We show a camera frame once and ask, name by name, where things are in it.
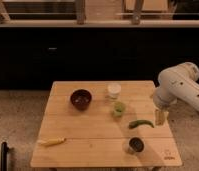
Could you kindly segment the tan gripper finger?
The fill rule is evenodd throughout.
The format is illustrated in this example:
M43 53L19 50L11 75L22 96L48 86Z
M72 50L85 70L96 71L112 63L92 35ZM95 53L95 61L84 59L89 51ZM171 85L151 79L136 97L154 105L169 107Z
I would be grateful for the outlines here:
M155 110L155 124L163 125L165 122L165 112L163 110Z

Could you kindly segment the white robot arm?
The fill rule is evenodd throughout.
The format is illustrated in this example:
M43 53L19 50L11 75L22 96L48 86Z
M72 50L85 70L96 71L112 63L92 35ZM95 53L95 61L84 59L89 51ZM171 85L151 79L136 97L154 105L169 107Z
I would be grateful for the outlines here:
M153 93L153 102L159 109L169 107L177 99L185 101L199 112L199 68L184 62L163 69L158 74L159 86Z

